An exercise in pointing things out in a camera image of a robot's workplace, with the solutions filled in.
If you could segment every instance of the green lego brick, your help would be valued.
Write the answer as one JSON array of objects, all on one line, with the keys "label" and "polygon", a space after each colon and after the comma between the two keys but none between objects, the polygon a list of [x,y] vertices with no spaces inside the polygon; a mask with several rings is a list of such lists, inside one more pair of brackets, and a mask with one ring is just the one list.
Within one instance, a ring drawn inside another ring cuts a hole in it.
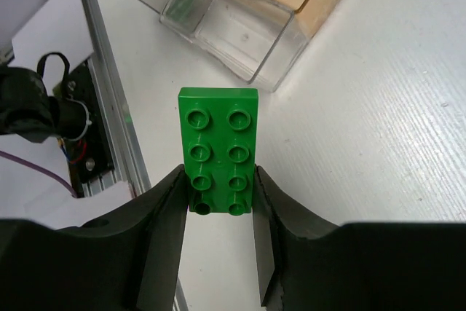
[{"label": "green lego brick", "polygon": [[184,87],[178,94],[189,210],[250,213],[258,92]]}]

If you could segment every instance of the white tabletop surface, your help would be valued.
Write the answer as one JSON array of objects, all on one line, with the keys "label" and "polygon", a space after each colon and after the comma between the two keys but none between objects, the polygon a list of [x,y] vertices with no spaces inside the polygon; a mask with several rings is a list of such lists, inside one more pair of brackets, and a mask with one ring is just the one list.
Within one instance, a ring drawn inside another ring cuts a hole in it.
[{"label": "white tabletop surface", "polygon": [[[138,0],[98,0],[151,182],[183,162],[181,87],[240,83]],[[466,219],[466,1],[342,0],[279,90],[256,162],[341,224]],[[188,216],[190,310],[259,310],[251,216]]]}]

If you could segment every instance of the screw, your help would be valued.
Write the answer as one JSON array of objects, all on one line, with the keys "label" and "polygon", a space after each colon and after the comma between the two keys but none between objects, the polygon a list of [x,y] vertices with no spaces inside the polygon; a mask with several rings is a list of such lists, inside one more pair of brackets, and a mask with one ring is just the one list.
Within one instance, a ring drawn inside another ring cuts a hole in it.
[{"label": "screw", "polygon": [[86,160],[86,169],[87,171],[92,171],[95,167],[95,161],[92,158]]},{"label": "screw", "polygon": [[68,82],[68,89],[73,92],[74,91],[74,88],[76,87],[76,82],[74,80],[71,80],[70,82]]}]

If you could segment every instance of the red wire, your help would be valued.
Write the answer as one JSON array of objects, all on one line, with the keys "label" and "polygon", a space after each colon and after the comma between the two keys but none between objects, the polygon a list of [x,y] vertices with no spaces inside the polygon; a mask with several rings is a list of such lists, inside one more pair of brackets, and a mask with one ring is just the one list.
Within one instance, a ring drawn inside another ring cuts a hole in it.
[{"label": "red wire", "polygon": [[84,142],[84,145],[82,147],[82,151],[81,151],[81,154],[79,155],[79,157],[77,157],[75,160],[71,160],[70,161],[70,164],[76,164],[77,162],[79,162],[80,160],[82,160],[84,158],[84,155],[86,154],[86,149],[87,149],[87,142],[85,141]]}]

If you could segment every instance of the transparent bin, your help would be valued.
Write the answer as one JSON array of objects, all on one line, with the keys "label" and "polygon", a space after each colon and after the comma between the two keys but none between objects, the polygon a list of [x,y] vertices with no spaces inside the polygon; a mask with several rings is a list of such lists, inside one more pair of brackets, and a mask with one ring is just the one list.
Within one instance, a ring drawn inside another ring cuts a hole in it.
[{"label": "transparent bin", "polygon": [[339,0],[142,0],[239,78],[275,91]]}]

